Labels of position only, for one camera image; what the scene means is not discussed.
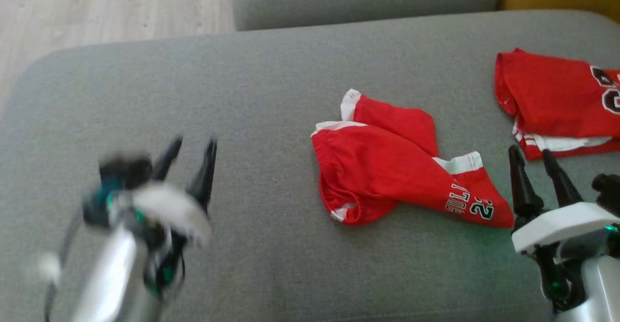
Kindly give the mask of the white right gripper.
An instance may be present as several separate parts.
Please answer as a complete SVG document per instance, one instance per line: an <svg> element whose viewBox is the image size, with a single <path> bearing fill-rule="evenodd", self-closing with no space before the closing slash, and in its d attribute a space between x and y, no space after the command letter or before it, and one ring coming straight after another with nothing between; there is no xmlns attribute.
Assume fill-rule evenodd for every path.
<svg viewBox="0 0 620 322"><path fill-rule="evenodd" d="M527 176L520 146L509 147L514 213L534 218L513 232L514 250L537 264L541 292L552 312L618 313L619 218L583 201L550 150L542 151L542 160L560 208L544 214L544 201Z"/></svg>

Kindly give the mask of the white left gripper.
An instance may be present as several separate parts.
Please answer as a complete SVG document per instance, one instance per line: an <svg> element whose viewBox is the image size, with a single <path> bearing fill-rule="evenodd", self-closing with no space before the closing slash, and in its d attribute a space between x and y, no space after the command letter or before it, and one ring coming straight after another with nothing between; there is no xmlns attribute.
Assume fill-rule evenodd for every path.
<svg viewBox="0 0 620 322"><path fill-rule="evenodd" d="M153 163L153 180L135 190L124 190L109 199L109 212L119 217L130 208L184 236L192 245L209 245L212 229L206 214L217 158L217 139L210 139L203 163L186 192L163 181L179 155L183 137L175 137Z"/></svg>

